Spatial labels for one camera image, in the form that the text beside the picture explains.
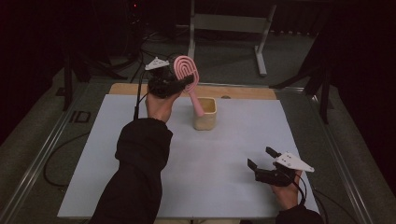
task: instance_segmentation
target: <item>yellow cup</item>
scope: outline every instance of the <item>yellow cup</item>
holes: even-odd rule
[[[212,97],[198,97],[198,101],[204,110],[204,115],[198,117],[194,112],[193,127],[198,131],[209,131],[216,126],[216,100]]]

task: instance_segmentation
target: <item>black jacket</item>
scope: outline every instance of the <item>black jacket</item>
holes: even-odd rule
[[[116,152],[119,170],[108,182],[90,224],[154,222],[163,196],[161,170],[168,161],[172,135],[156,119],[137,119],[122,129]],[[318,213],[303,206],[279,212],[276,218],[276,224],[319,221]]]

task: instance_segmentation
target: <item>pink rubber object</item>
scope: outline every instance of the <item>pink rubber object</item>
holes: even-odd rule
[[[184,91],[189,94],[196,115],[198,117],[203,116],[205,112],[202,109],[202,106],[194,92],[194,88],[199,82],[199,75],[194,60],[188,56],[178,56],[174,62],[174,70],[177,79],[183,79],[184,77],[190,75],[194,76],[194,81],[187,85]]]

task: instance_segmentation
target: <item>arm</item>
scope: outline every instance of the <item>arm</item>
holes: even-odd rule
[[[295,183],[298,185],[303,172],[296,171]],[[290,184],[286,187],[271,186],[276,199],[284,209],[276,217],[276,224],[323,224],[320,214],[298,204],[298,190]]]
[[[165,122],[177,97],[158,99],[148,94],[148,118],[122,129],[116,152],[119,170],[108,182],[91,224],[154,222],[163,194],[161,170],[172,138]]]

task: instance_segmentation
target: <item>white table surface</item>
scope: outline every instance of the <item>white table surface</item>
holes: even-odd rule
[[[211,131],[192,128],[188,97],[176,100],[168,128],[174,133],[163,169],[163,198],[158,218],[265,218],[279,211],[271,188],[254,179],[248,158],[273,170],[272,147],[299,157],[278,100],[216,99],[217,125]],[[116,144],[122,127],[134,115],[134,95],[107,95],[81,154],[58,217],[89,218],[119,162]],[[141,104],[140,118],[146,116]],[[318,211],[307,184],[305,206]]]

